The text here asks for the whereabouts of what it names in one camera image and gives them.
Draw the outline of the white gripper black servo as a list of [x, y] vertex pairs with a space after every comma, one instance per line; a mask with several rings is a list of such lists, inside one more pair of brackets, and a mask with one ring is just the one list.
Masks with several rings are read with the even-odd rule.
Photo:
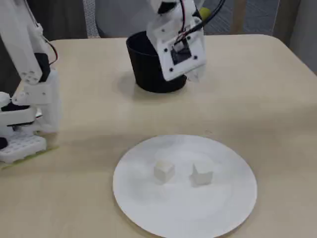
[[[167, 41], [184, 34], [201, 22], [198, 7], [202, 3], [202, 0], [150, 0], [155, 16], [148, 24], [148, 39]], [[200, 66], [186, 73], [187, 80], [199, 82], [205, 70], [205, 66]]]

